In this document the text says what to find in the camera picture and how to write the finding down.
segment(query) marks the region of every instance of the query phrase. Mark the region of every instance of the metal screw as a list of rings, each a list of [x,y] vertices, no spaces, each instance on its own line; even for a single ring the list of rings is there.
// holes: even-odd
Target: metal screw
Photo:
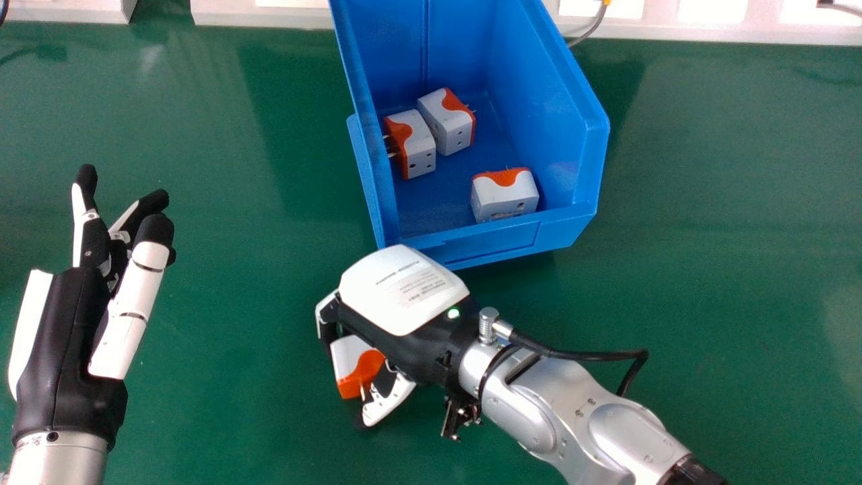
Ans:
[[[479,342],[483,345],[494,343],[494,322],[500,318],[500,312],[493,306],[486,306],[479,311]]]

